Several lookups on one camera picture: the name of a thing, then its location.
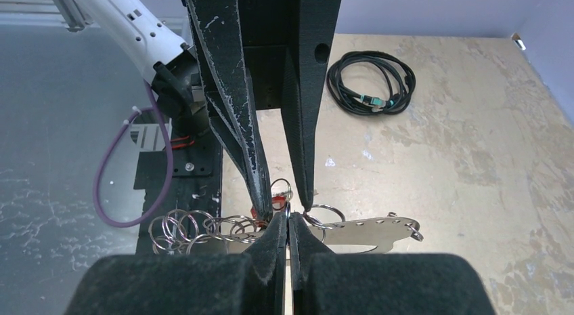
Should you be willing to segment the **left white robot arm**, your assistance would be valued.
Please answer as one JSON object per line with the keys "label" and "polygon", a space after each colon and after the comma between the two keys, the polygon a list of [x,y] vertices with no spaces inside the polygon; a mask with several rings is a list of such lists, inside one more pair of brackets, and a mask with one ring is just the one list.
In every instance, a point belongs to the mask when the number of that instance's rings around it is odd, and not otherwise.
{"label": "left white robot arm", "polygon": [[313,206],[315,133],[342,0],[181,0],[192,42],[140,0],[74,3],[120,45],[187,134],[203,117],[244,178],[259,219],[271,182],[257,111],[281,112],[299,200]]}

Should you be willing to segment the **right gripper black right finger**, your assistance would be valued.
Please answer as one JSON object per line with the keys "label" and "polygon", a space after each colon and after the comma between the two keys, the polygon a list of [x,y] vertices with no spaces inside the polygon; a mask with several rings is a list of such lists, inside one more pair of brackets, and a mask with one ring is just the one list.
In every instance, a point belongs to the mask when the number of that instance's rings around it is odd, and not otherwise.
{"label": "right gripper black right finger", "polygon": [[482,280],[452,254],[336,254],[289,218],[295,314],[495,314]]}

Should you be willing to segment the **metal keyring plate with rings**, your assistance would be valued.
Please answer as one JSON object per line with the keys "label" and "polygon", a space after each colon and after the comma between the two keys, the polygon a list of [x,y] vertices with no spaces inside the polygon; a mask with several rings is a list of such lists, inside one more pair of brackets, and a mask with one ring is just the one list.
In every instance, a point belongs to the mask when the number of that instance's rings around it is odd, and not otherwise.
{"label": "metal keyring plate with rings", "polygon": [[[206,233],[210,236],[208,246],[217,245],[218,253],[241,253],[270,227],[269,222],[258,222],[250,215],[246,203],[237,208],[223,210],[221,194],[221,215],[208,218],[205,222]],[[344,214],[330,205],[314,205],[310,212],[300,212],[303,227],[310,230],[312,237],[325,244],[335,253],[388,253],[400,240],[423,241],[420,224],[414,219],[400,217],[390,212],[384,217],[347,220]],[[201,252],[153,255],[192,255]]]}

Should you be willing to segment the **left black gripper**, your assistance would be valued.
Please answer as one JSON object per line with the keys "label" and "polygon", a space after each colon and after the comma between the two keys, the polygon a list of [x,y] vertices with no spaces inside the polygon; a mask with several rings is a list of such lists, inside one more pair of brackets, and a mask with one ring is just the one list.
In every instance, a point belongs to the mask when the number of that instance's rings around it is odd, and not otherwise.
{"label": "left black gripper", "polygon": [[313,204],[315,133],[341,0],[185,0],[210,126],[251,205],[271,199],[256,110],[279,108],[299,200]]}

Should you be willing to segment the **red-headed key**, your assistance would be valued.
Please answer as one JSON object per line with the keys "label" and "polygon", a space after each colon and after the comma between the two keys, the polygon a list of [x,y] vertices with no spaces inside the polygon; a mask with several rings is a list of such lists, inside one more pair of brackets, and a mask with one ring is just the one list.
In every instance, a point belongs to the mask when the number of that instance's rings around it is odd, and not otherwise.
{"label": "red-headed key", "polygon": [[275,213],[285,211],[288,199],[286,195],[275,195],[270,200],[265,201],[264,209],[257,211],[255,207],[250,210],[250,215],[258,222],[268,222]]}

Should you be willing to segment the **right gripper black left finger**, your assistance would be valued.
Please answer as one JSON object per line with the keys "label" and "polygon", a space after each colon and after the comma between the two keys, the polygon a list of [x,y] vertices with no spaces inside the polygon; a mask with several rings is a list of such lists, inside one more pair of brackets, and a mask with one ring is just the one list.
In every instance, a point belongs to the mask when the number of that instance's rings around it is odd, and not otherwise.
{"label": "right gripper black left finger", "polygon": [[239,254],[113,255],[94,263],[66,314],[282,314],[287,218]]}

